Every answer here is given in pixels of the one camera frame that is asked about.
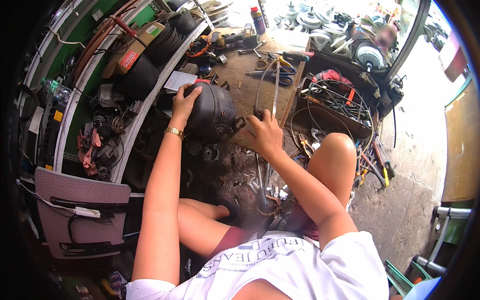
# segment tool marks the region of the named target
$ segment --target cardboard box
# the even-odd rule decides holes
[[[151,22],[149,24],[145,24],[137,32],[137,35],[144,43],[149,45],[164,29],[165,26],[162,24],[158,22]],[[122,54],[116,54],[112,57],[108,65],[103,70],[103,79],[110,78],[114,74],[126,74],[140,54],[145,50],[145,47],[136,39],[134,39],[134,42],[126,48],[127,49],[125,51],[125,47],[122,47],[118,51],[122,52]]]

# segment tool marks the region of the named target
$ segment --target blue-handled scissors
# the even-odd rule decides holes
[[[276,70],[265,71],[266,76],[275,78]],[[251,71],[245,72],[245,75],[252,75],[252,76],[262,76],[264,71]],[[291,67],[280,67],[280,81],[279,84],[281,85],[291,85],[293,83],[293,79],[290,77],[291,75],[297,74],[297,71]]]

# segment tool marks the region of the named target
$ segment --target maroon shorts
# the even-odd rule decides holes
[[[307,236],[312,240],[318,240],[317,225],[305,213],[298,202],[293,205],[293,209],[288,217],[287,223],[285,224],[284,231],[294,232],[299,235]],[[247,242],[255,232],[257,232],[255,229],[246,230],[236,226],[230,226],[220,243],[218,243],[209,255],[208,259],[211,259],[223,250],[242,245]]]

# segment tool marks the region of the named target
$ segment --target concrete floor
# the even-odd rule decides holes
[[[380,258],[405,272],[411,258],[426,246],[432,209],[440,205],[447,163],[444,104],[464,80],[462,76],[454,83],[447,79],[438,52],[423,37],[398,74],[406,74],[407,79],[405,97],[396,107],[395,149],[392,113],[379,130],[385,151],[396,165],[396,177],[377,191],[380,183],[368,174],[365,184],[356,189],[350,215],[359,230],[372,233]],[[422,182],[415,181],[411,172]]]

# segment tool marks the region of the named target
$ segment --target knee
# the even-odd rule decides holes
[[[332,149],[333,151],[342,153],[346,156],[357,156],[355,144],[352,139],[344,133],[333,132],[328,134],[324,138],[321,147]]]

